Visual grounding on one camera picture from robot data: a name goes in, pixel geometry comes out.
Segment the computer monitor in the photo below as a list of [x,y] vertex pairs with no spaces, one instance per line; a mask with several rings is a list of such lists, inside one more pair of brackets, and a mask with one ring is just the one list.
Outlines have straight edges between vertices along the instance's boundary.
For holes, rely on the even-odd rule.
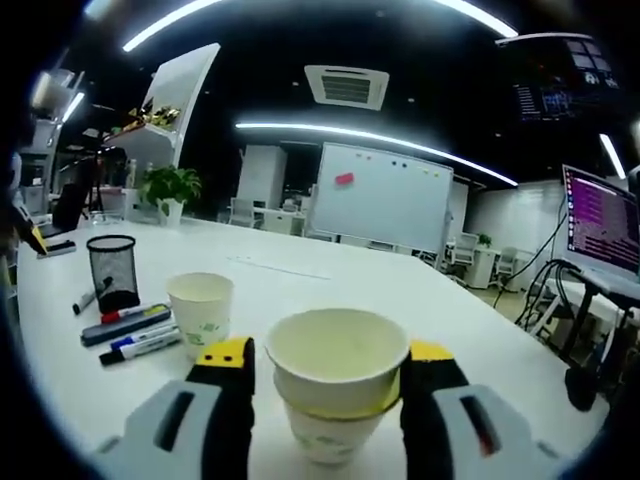
[[638,279],[640,224],[632,193],[564,166],[567,260]]

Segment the monitor screen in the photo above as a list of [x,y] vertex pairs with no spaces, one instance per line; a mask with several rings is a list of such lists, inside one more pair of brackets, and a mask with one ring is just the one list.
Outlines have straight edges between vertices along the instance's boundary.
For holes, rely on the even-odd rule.
[[635,196],[565,167],[569,251],[638,272],[640,230]]

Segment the whiteboard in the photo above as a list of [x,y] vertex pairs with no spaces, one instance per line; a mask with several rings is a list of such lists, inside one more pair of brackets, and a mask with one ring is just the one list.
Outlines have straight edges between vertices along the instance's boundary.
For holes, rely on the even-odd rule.
[[[349,174],[353,181],[336,180]],[[325,143],[309,222],[318,232],[439,252],[452,181],[449,167]]]

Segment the blue marker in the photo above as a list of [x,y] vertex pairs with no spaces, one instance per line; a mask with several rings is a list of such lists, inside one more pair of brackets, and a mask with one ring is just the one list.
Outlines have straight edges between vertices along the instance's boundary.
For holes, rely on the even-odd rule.
[[153,330],[147,330],[143,333],[129,335],[127,337],[121,338],[120,340],[116,340],[115,342],[111,342],[111,350],[115,351],[119,350],[125,345],[133,345],[134,343],[144,342],[145,340],[159,337],[161,335],[164,335],[165,333],[173,332],[174,330],[177,330],[177,328],[178,325],[176,325],[175,323],[171,323],[163,327],[154,328]]

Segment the black mesh pen holder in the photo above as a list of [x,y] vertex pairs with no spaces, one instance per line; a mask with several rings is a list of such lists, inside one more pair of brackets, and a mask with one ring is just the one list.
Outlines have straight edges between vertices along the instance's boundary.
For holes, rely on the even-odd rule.
[[140,305],[133,247],[127,235],[104,235],[87,242],[93,286],[102,313]]

